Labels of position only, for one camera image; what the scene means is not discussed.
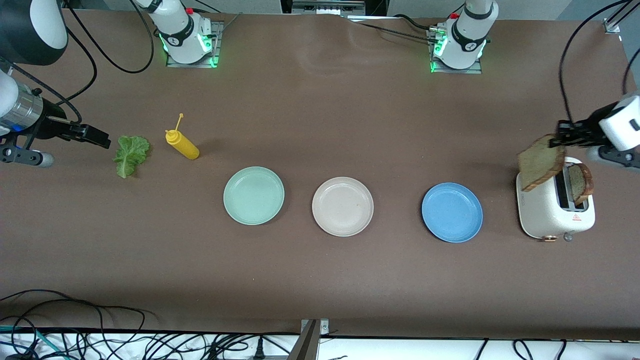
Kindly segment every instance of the black cable bundle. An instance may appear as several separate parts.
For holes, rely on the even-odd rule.
[[[20,291],[18,293],[15,293],[13,295],[9,295],[7,297],[0,299],[0,302],[4,302],[9,299],[16,298],[27,293],[52,293],[54,295],[59,296],[59,298],[40,302],[30,307],[20,315],[6,316],[0,319],[0,322],[15,320],[15,321],[12,321],[13,329],[10,334],[11,342],[0,341],[0,344],[9,345],[13,347],[14,351],[16,351],[16,356],[15,356],[16,360],[25,360],[25,359],[46,360],[53,357],[62,357],[65,360],[87,360],[87,354],[89,353],[90,350],[94,352],[97,355],[97,357],[101,360],[111,360],[114,358],[118,360],[129,360],[127,357],[122,357],[121,355],[119,355],[118,351],[122,350],[128,344],[137,343],[144,340],[148,340],[148,343],[145,346],[145,353],[143,355],[142,360],[169,360],[170,357],[174,355],[178,355],[182,360],[184,360],[182,355],[190,352],[203,352],[202,356],[200,357],[200,360],[213,360],[213,359],[218,359],[219,357],[222,357],[224,359],[225,352],[246,350],[249,347],[249,344],[246,341],[256,337],[260,337],[264,341],[274,344],[274,346],[280,348],[282,351],[288,354],[289,351],[285,347],[281,346],[280,344],[273,341],[272,339],[269,339],[267,335],[298,335],[298,334],[293,334],[288,332],[270,332],[265,334],[229,334],[229,335],[219,334],[215,336],[211,344],[207,344],[207,338],[205,337],[206,333],[198,333],[191,336],[186,336],[185,334],[164,334],[160,336],[156,334],[153,336],[142,336],[142,337],[136,338],[137,335],[142,330],[142,327],[144,326],[146,313],[150,313],[146,310],[135,309],[133,307],[127,307],[127,306],[98,305],[98,304],[91,303],[87,300],[76,299],[74,297],[71,297],[59,291],[46,290],[46,289],[32,289],[32,290]],[[38,338],[37,332],[36,332],[38,329],[36,328],[34,323],[31,320],[29,320],[28,315],[31,314],[34,310],[41,308],[42,306],[53,305],[53,304],[67,304],[67,303],[80,304],[96,310],[100,320],[99,335],[101,335],[101,339],[98,341],[92,341],[91,339],[92,334],[87,332],[83,333],[73,328],[45,328],[45,329],[42,329],[42,336],[44,336],[45,334],[52,334],[57,332],[63,332],[63,333],[73,332],[76,334],[76,341],[75,341],[75,344],[73,343],[70,344],[68,343],[66,336],[63,336],[62,342],[64,344],[64,349],[61,349],[59,352],[56,351],[56,352],[52,352],[50,354],[46,354],[42,356],[38,355],[38,353],[35,350],[36,346],[40,342],[40,339]],[[107,311],[110,309],[125,310],[128,312],[139,314],[141,316],[140,325],[134,330],[131,336],[129,336],[126,340],[107,339],[106,332],[104,329],[103,311]],[[25,329],[19,330],[19,327],[22,327],[20,325],[21,323],[26,323],[28,326]],[[29,332],[33,333],[33,341],[31,342],[31,344],[29,344],[29,346],[16,344],[15,333],[18,331],[26,332],[28,331],[28,329],[30,329]],[[196,340],[197,338],[202,339],[202,346],[196,347],[196,348],[189,348],[187,346],[188,343],[190,341]],[[174,345],[172,343],[173,341],[175,342],[179,341],[178,345]],[[108,354],[102,354],[100,350],[95,347],[96,345],[102,344],[102,343],[108,349],[109,351]]]

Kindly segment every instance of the mustard bottle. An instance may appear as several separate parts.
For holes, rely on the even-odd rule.
[[[164,130],[166,133],[164,138],[169,145],[173,146],[176,150],[178,150],[182,155],[185,155],[189,160],[195,160],[200,155],[200,150],[193,145],[192,142],[189,141],[180,131],[178,131],[178,126],[180,126],[180,120],[182,120],[184,114],[180,114],[178,118],[178,124],[175,126],[175,130]]]

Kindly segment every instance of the toaster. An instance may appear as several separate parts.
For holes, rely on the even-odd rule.
[[[522,191],[521,174],[518,174],[518,214],[527,235],[547,242],[559,237],[572,241],[575,233],[593,227],[596,220],[593,195],[580,205],[573,202],[568,167],[577,163],[582,162],[565,157],[562,171],[529,192]]]

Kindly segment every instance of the toast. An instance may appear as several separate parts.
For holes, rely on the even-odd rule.
[[[593,178],[591,171],[585,164],[575,164],[569,167],[569,182],[571,193],[576,205],[582,204],[589,195],[593,194]]]
[[[518,154],[522,191],[529,192],[562,171],[566,149],[549,147],[549,140],[553,138],[551,134],[542,136]]]

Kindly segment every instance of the table surface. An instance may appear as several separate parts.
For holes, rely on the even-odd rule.
[[[135,13],[82,18],[120,65],[144,64]],[[403,20],[375,23],[414,32]],[[50,288],[141,307],[156,314],[148,329],[296,331],[301,318],[323,317],[351,335],[637,338],[637,174],[588,162],[597,220],[572,243],[538,243],[518,223],[516,155],[565,118],[557,65],[576,25],[497,21],[479,76],[432,74],[419,40],[333,15],[240,15],[217,69],[168,69],[157,52],[128,75],[90,46],[98,80],[73,103],[114,142],[145,136],[152,152],[128,179],[115,172],[117,144],[36,141],[55,155],[52,168],[2,166],[0,295]],[[585,27],[566,62],[576,119],[620,98],[626,63],[618,36]],[[56,64],[28,69],[62,94],[91,76],[75,44]],[[164,141],[179,113],[201,150],[195,161]],[[222,194],[255,165],[280,176],[285,204],[269,223],[245,226]],[[363,182],[375,203],[350,238],[325,233],[311,212],[316,188],[336,176]],[[426,191],[447,181],[483,207],[466,243],[438,240],[420,217]],[[74,306],[41,314],[42,323],[98,326]],[[137,325],[114,316],[107,326]]]

